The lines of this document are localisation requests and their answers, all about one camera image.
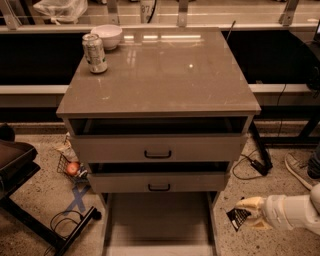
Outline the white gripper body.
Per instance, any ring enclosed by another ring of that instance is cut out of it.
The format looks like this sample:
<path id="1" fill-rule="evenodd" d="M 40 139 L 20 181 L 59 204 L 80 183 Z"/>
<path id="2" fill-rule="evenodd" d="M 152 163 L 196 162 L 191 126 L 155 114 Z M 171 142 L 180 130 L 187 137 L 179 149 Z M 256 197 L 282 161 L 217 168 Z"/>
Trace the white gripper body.
<path id="1" fill-rule="evenodd" d="M 305 228 L 312 230 L 314 208 L 308 195 L 269 196 L 264 201 L 262 213 L 268 224 L 275 229 Z"/>

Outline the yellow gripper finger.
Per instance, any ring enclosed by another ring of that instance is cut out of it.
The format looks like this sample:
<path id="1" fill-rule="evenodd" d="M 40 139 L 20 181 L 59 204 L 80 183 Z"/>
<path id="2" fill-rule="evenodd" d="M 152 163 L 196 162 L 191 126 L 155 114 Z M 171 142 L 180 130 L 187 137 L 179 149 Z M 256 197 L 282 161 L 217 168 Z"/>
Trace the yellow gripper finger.
<path id="1" fill-rule="evenodd" d="M 235 208 L 246 210 L 251 213 L 258 213 L 261 211 L 264 202 L 265 202 L 265 199 L 263 197 L 245 198 L 238 201 L 235 205 Z"/>
<path id="2" fill-rule="evenodd" d="M 264 215 L 250 215 L 246 220 L 246 225 L 257 230 L 268 230 L 272 228 Z"/>

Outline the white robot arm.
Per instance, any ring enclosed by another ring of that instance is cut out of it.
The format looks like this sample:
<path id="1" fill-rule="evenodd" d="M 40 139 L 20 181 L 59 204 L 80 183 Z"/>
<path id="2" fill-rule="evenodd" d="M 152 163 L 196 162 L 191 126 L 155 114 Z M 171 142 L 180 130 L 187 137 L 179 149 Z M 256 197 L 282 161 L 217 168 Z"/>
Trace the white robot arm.
<path id="1" fill-rule="evenodd" d="M 304 228 L 320 235 L 320 184 L 305 195 L 251 197 L 238 201 L 235 208 L 251 213 L 246 223 L 255 229 Z"/>

